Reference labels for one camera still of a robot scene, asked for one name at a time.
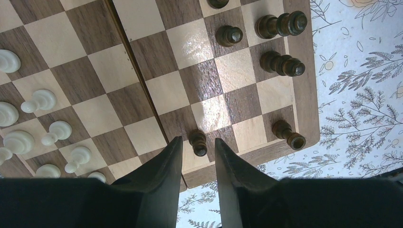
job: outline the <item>dark pawn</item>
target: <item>dark pawn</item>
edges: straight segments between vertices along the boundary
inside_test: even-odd
[[[217,43],[223,47],[231,47],[241,42],[243,38],[242,30],[238,27],[225,25],[220,27],[215,33]]]
[[[189,133],[189,143],[193,152],[199,157],[207,154],[206,135],[201,130],[193,130]]]
[[[271,39],[277,34],[286,37],[301,34],[307,27],[308,19],[301,11],[283,13],[278,18],[266,15],[256,21],[255,31],[260,38]]]
[[[207,0],[209,5],[214,9],[221,9],[228,4],[230,0]]]
[[[305,65],[290,55],[280,55],[277,51],[268,51],[260,57],[260,66],[263,70],[281,76],[299,76],[305,72]]]
[[[275,122],[271,131],[277,138],[285,139],[287,144],[295,151],[301,150],[307,143],[305,137],[299,133],[292,132],[291,126],[284,120]]]

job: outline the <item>light square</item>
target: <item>light square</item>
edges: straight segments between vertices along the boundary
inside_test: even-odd
[[[114,0],[129,41],[165,30],[155,0]]]
[[[145,83],[159,115],[189,105],[179,71],[153,78]]]
[[[260,0],[242,6],[243,21],[245,22],[245,30],[246,36],[248,37],[249,47],[267,41],[267,39],[261,39],[258,37],[258,35],[256,35],[256,21],[268,14],[278,17],[282,13],[284,13],[283,0]]]
[[[291,77],[277,76],[263,82],[258,82],[256,85],[258,87],[262,114],[292,105],[294,89]]]
[[[47,131],[45,130],[45,128],[43,128],[38,119],[28,120],[23,123],[5,128],[2,131],[4,135],[7,135],[8,133],[16,130],[26,131],[35,139],[34,148],[30,152],[21,155],[25,160],[58,149],[55,144],[51,146],[45,146],[41,143],[41,139],[43,136],[46,135]]]
[[[88,58],[107,93],[139,81],[123,44],[95,52]]]
[[[155,117],[125,126],[138,155],[165,147],[166,141]]]
[[[199,157],[194,154],[189,140],[183,141],[182,171],[190,170],[209,162],[208,156]]]
[[[9,0],[0,0],[0,6],[0,32],[23,25]]]
[[[31,100],[32,94],[40,89],[50,90],[56,95],[58,102],[55,107],[50,110],[35,111],[34,114],[37,117],[71,106],[59,83],[49,69],[15,80],[13,84],[26,101]]]
[[[117,179],[129,174],[141,166],[141,161],[138,157],[131,158],[125,161],[108,166],[113,176]]]
[[[71,152],[73,151],[74,148],[78,146],[84,146],[87,147],[91,151],[91,159],[89,160],[88,163],[80,165],[80,167],[77,169],[75,174],[77,176],[83,175],[85,173],[89,173],[98,169],[101,169],[103,167],[106,167],[107,164],[102,157],[101,153],[99,152],[98,148],[95,146],[94,142],[92,139],[86,139],[81,142],[77,142],[75,144],[60,148],[59,151],[62,153],[63,157],[66,159],[67,162],[71,162]]]
[[[179,69],[213,58],[204,19],[166,31]]]
[[[91,137],[123,127],[106,95],[73,105]]]
[[[249,48],[215,58],[224,93],[256,83]]]
[[[266,131],[261,115],[236,123],[232,128],[234,129],[239,152],[267,143]]]
[[[86,56],[65,12],[25,25],[50,68]]]
[[[11,82],[9,76],[6,73],[0,71],[0,85],[6,84],[9,82]]]
[[[192,104],[192,111],[197,127],[204,133],[231,125],[224,95]]]
[[[240,6],[240,0],[230,0],[226,6],[224,6],[221,9],[214,9],[211,7],[208,2],[208,0],[200,0],[200,6],[201,10],[203,12],[203,17],[208,17],[217,13],[222,13],[227,10],[231,10],[233,8],[237,8]]]
[[[95,1],[95,0],[60,0],[64,10],[71,10],[72,8],[85,5],[92,1]]]

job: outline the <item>dark square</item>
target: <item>dark square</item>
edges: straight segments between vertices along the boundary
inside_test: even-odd
[[[104,87],[87,56],[50,70],[72,105],[105,94]]]
[[[197,129],[190,106],[160,115],[160,119],[169,141],[175,136],[182,136],[186,141],[190,131]]]
[[[199,0],[156,0],[165,29],[203,18]]]
[[[245,24],[243,23],[243,16],[240,7],[206,17],[204,19],[204,22],[206,23],[207,33],[209,34],[210,44],[215,58],[248,47],[248,39],[246,37]],[[243,38],[241,42],[233,45],[232,47],[223,47],[219,45],[217,43],[215,34],[217,30],[224,25],[230,25],[240,28],[243,32]]]
[[[153,117],[153,110],[140,83],[108,93],[123,126]]]
[[[207,156],[209,161],[215,161],[215,138],[221,138],[234,151],[238,153],[237,141],[232,126],[224,127],[206,134]]]
[[[93,1],[66,14],[87,55],[122,43],[105,1]]]
[[[59,0],[10,0],[10,2],[24,25],[64,11]]]
[[[292,130],[295,131],[294,111],[292,109],[292,105],[263,115],[267,142],[271,142],[277,139],[277,137],[271,131],[271,127],[275,122],[279,120],[284,120],[289,123]]]
[[[141,161],[141,164],[144,164],[144,163],[148,162],[149,160],[151,160],[152,158],[154,158],[155,156],[157,156],[159,153],[161,153],[161,151],[163,151],[163,149],[165,149],[165,148],[160,148],[155,151],[151,151],[151,152],[140,155],[139,159]]]
[[[116,180],[115,177],[113,176],[111,170],[110,170],[108,167],[103,167],[103,168],[101,168],[101,169],[99,169],[99,170],[94,170],[94,171],[92,171],[92,172],[88,172],[88,173],[83,174],[83,175],[81,175],[81,176],[79,176],[79,177],[80,177],[80,178],[87,178],[87,177],[88,177],[91,173],[93,173],[93,172],[100,172],[100,173],[102,173],[102,174],[105,176],[105,178],[106,178],[106,183],[107,183],[107,184],[112,184],[112,183]]]
[[[268,51],[277,51],[278,53],[285,55],[286,48],[284,44],[284,38],[277,38],[267,41],[262,44],[250,47],[250,56],[252,57],[253,70],[255,71],[256,82],[261,82],[269,78],[278,76],[276,72],[269,73],[262,69],[260,66],[260,57]]]
[[[36,118],[33,113],[25,113],[21,111],[21,104],[25,102],[25,100],[12,82],[0,85],[0,101],[10,103],[18,110],[19,117],[13,125]]]
[[[45,128],[46,131],[49,130],[49,127],[55,121],[65,121],[71,125],[73,129],[71,136],[65,140],[58,140],[55,145],[58,148],[62,148],[71,144],[75,144],[77,142],[83,141],[85,139],[89,139],[90,136],[78,117],[77,113],[74,111],[73,107],[67,107],[64,109],[57,110],[55,112],[49,113],[47,115],[43,115],[38,117],[39,122]]]
[[[178,70],[166,31],[130,42],[145,80]]]
[[[52,164],[56,165],[60,169],[60,177],[76,177],[75,173],[67,173],[64,171],[67,161],[59,150],[51,151],[26,161],[34,172],[36,172],[42,165]]]
[[[113,165],[138,156],[123,127],[98,135],[92,140],[107,165]]]
[[[226,93],[224,97],[232,124],[262,115],[256,84]]]
[[[190,104],[222,94],[214,59],[179,70]]]
[[[24,26],[0,33],[0,49],[14,52],[21,60],[21,68],[7,74],[11,81],[49,69]]]

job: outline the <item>chess piece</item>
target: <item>chess piece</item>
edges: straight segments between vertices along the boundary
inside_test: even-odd
[[[60,169],[56,165],[46,164],[38,168],[35,177],[39,178],[59,178]]]
[[[86,164],[91,159],[91,151],[84,146],[78,146],[71,152],[73,158],[71,162],[67,163],[64,170],[67,173],[74,173],[82,164]]]
[[[286,37],[301,34],[307,27],[308,19],[301,11],[291,14],[283,13],[278,18],[266,15],[259,18],[255,24],[256,34],[262,39],[274,38],[277,34]]]
[[[70,137],[72,132],[71,126],[64,121],[56,121],[49,127],[49,133],[47,133],[41,140],[45,146],[50,146],[58,140],[64,140]]]
[[[40,89],[32,94],[32,99],[21,104],[21,110],[25,113],[33,113],[37,110],[50,110],[58,102],[54,93],[47,89]]]
[[[13,125],[18,117],[18,110],[12,104],[0,102],[0,127]]]
[[[263,70],[281,76],[299,76],[305,72],[305,65],[290,55],[280,55],[276,51],[268,51],[260,57],[260,66]]]
[[[279,139],[285,139],[287,144],[295,151],[304,148],[307,143],[304,136],[292,132],[291,126],[284,120],[279,120],[272,125],[271,131]]]
[[[207,0],[208,4],[214,9],[221,9],[228,4],[230,0]]]
[[[35,140],[25,131],[13,131],[3,139],[4,147],[0,147],[0,165],[15,154],[26,154],[34,148]]]
[[[100,173],[100,172],[93,172],[93,173],[91,173],[91,174],[88,176],[88,178],[97,178],[97,179],[100,180],[102,183],[105,183],[105,182],[106,182],[106,177],[105,177],[105,175],[103,175],[103,174]]]
[[[193,130],[189,134],[189,143],[193,152],[199,157],[207,154],[206,135],[201,130]]]
[[[14,73],[21,67],[18,56],[9,50],[0,49],[0,71]]]
[[[215,33],[217,43],[224,47],[231,47],[241,42],[243,38],[242,30],[238,27],[225,25],[220,27]]]

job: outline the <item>white pawn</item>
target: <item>white pawn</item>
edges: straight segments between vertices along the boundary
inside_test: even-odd
[[[50,146],[58,140],[64,140],[71,136],[71,126],[64,121],[56,121],[49,127],[49,133],[47,133],[41,140],[45,146]]]
[[[106,182],[106,177],[105,177],[105,175],[103,175],[103,174],[100,173],[100,172],[93,172],[93,173],[91,173],[91,174],[88,176],[88,178],[97,178],[97,179],[100,180],[102,183],[105,183],[105,182]]]
[[[0,71],[4,73],[14,73],[21,67],[21,60],[9,50],[0,50]]]
[[[46,164],[39,167],[35,173],[35,177],[39,178],[59,178],[60,169],[56,165]]]
[[[55,94],[47,89],[40,89],[32,94],[32,99],[21,104],[21,110],[25,113],[33,113],[37,110],[52,109],[58,99]]]
[[[15,154],[26,154],[34,148],[35,140],[31,134],[25,131],[13,131],[3,139],[4,147],[0,148],[0,165],[12,158]]]
[[[91,151],[84,146],[78,146],[71,152],[73,158],[71,162],[67,163],[64,170],[67,173],[74,173],[82,164],[86,164],[91,159]]]
[[[0,127],[13,125],[18,117],[18,110],[12,104],[0,102]]]

